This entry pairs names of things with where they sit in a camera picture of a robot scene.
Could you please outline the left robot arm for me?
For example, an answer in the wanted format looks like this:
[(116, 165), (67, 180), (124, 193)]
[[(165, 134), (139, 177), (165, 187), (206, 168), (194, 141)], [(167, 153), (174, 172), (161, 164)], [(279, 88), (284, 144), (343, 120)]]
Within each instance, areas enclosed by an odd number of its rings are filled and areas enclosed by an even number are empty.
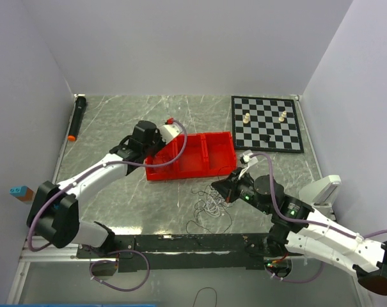
[(187, 134), (178, 121), (164, 125), (141, 120), (132, 131), (96, 164), (80, 174), (54, 184), (42, 183), (29, 211), (27, 245), (39, 252), (49, 246), (64, 248), (80, 244), (92, 248), (101, 257), (116, 248), (115, 233), (98, 221), (81, 219), (81, 207), (113, 182), (130, 175), (137, 168), (148, 168), (146, 159), (153, 157), (179, 134)]

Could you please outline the red three-compartment bin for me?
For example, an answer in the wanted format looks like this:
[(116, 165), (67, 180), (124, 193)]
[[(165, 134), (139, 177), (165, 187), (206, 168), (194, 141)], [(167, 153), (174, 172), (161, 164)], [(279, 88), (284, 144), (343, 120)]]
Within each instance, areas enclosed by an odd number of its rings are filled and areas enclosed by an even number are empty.
[(161, 168), (147, 168), (149, 181), (229, 175), (237, 167), (232, 135), (228, 131), (190, 134), (180, 158)]

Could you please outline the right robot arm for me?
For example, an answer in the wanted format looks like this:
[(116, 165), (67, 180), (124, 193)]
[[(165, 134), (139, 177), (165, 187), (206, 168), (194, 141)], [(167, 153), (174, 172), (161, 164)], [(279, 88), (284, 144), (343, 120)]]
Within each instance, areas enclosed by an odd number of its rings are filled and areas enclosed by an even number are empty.
[(267, 246), (273, 254), (288, 251), (315, 258), (356, 277), (368, 291), (387, 295), (387, 240), (373, 240), (334, 222), (285, 194), (270, 175), (253, 178), (238, 168), (211, 186), (226, 202), (242, 200), (271, 216)]

